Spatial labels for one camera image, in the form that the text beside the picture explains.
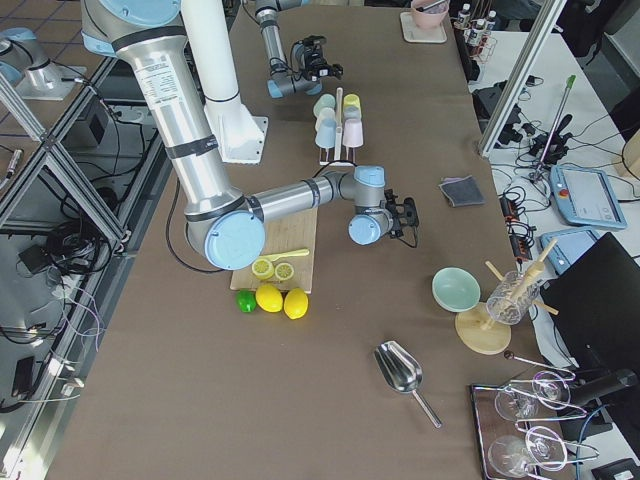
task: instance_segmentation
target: black monitor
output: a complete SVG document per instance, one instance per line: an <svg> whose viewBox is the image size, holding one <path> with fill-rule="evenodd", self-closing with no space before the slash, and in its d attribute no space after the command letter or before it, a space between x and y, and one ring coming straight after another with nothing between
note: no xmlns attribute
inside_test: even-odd
<svg viewBox="0 0 640 480"><path fill-rule="evenodd" d="M541 294L560 311L554 324L580 370L630 369L640 377L640 266L611 233ZM640 455L640 386L601 400Z"/></svg>

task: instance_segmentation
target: bottle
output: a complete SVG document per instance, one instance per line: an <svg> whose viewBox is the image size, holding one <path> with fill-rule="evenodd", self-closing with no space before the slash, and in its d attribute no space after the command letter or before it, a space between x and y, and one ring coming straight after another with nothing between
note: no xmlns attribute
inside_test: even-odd
<svg viewBox="0 0 640 480"><path fill-rule="evenodd" d="M491 35L491 31L496 26L496 11L489 10L489 13L485 17L485 35Z"/></svg>
<svg viewBox="0 0 640 480"><path fill-rule="evenodd" d="M484 19L476 20L476 23L471 27L469 31L469 38L467 39L467 45L470 47L477 47L482 40L482 33L484 32Z"/></svg>
<svg viewBox="0 0 640 480"><path fill-rule="evenodd" d="M458 19L456 20L456 27L464 30L469 26L469 18L471 17L471 4L465 3L462 5L462 10L458 12Z"/></svg>

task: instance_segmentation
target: label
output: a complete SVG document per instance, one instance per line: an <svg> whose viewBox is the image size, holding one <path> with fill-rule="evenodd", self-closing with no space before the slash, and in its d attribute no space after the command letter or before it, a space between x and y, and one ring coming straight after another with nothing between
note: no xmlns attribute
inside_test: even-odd
<svg viewBox="0 0 640 480"><path fill-rule="evenodd" d="M155 110L184 100L184 93L173 65L164 55L152 58L153 64L136 70L136 78L147 104Z"/></svg>
<svg viewBox="0 0 640 480"><path fill-rule="evenodd" d="M473 28L471 29L471 32L469 32L469 39L467 40L467 43L472 47L477 47L480 44L480 37L480 31Z"/></svg>
<svg viewBox="0 0 640 480"><path fill-rule="evenodd" d="M625 470L624 472L616 473L613 478L614 480L632 480L634 477L633 473L629 470Z"/></svg>

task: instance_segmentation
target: metal frame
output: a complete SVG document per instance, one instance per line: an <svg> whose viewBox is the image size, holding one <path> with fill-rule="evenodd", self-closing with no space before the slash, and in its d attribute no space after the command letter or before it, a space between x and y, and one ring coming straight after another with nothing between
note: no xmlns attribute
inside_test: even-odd
<svg viewBox="0 0 640 480"><path fill-rule="evenodd" d="M522 47L522 51L511 71L509 80L505 85L500 100L489 119L489 123L478 143L478 153L484 159L489 158L491 150L496 144L500 132L504 128L513 106L518 100L518 96L524 87L531 67L538 59L544 42L553 30L566 0L546 0L540 9L540 13L533 23L527 41Z"/></svg>

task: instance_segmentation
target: cutting board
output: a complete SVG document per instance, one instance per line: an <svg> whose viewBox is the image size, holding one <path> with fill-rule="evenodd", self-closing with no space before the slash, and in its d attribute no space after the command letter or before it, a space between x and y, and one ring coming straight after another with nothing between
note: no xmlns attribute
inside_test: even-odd
<svg viewBox="0 0 640 480"><path fill-rule="evenodd" d="M317 219L318 210L312 208L265 224L267 239L262 255L288 252L304 247L309 249L309 255L306 257L285 257L274 262L274 265L281 262L293 265L295 272L293 278L284 282L278 281L275 277L261 281L251 273L251 266L249 266L233 272L231 290L255 290L261 283L271 283L281 291L301 288L311 293Z"/></svg>

